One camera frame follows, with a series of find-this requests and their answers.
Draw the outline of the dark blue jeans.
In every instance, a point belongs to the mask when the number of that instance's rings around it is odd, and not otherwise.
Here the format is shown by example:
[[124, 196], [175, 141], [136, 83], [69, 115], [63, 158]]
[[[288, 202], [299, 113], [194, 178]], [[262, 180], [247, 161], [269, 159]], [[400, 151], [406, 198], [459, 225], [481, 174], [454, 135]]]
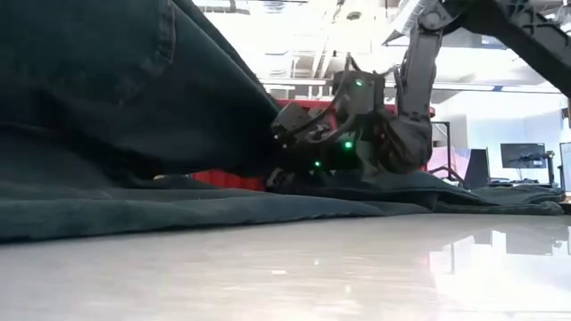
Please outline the dark blue jeans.
[[[0, 244], [432, 213], [559, 215], [563, 193], [279, 168], [276, 101], [193, 0], [0, 0]], [[217, 169], [263, 191], [194, 180]]]

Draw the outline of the red plastic bin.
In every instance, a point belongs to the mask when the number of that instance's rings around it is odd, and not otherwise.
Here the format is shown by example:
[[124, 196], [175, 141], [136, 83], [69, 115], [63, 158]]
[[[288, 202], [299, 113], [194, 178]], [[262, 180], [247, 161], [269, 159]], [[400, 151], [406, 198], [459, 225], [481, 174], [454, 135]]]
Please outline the red plastic bin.
[[[329, 101], [309, 99], [278, 99], [277, 102], [280, 107], [285, 107], [288, 103], [298, 103], [301, 107], [308, 110], [322, 110], [329, 104]], [[253, 191], [263, 191], [265, 189], [259, 177], [239, 177], [217, 169], [197, 172], [192, 174], [191, 177], [196, 181], [222, 188], [237, 188]]]

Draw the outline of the black metal stand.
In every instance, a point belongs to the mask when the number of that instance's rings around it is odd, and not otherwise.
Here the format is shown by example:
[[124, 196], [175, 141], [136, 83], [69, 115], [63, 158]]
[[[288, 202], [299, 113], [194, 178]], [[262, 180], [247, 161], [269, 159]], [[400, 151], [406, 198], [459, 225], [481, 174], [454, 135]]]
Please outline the black metal stand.
[[432, 129], [433, 153], [427, 170], [431, 174], [451, 178], [451, 125], [448, 121], [435, 121]]

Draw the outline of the black chair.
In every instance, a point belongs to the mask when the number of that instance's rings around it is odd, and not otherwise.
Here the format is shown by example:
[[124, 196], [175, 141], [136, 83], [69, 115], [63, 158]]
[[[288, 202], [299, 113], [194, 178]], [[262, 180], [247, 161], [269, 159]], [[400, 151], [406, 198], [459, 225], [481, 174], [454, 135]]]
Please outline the black chair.
[[464, 186], [476, 190], [488, 186], [490, 179], [488, 151], [486, 149], [471, 149]]

